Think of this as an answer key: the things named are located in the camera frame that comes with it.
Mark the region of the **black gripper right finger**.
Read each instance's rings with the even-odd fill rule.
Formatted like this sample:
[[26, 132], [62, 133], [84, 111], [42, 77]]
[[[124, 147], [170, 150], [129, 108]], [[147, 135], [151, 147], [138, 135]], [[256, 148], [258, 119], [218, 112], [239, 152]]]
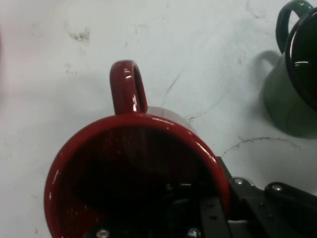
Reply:
[[218, 160], [231, 190], [228, 228], [233, 238], [315, 238], [317, 197], [282, 182], [257, 188], [233, 177]]

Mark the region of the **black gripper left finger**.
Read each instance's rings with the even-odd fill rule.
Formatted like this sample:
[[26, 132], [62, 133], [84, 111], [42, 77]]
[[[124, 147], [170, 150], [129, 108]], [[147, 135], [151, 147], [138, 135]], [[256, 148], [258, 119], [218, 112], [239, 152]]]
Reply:
[[86, 238], [230, 238], [221, 200], [203, 183], [168, 183], [159, 195], [120, 206]]

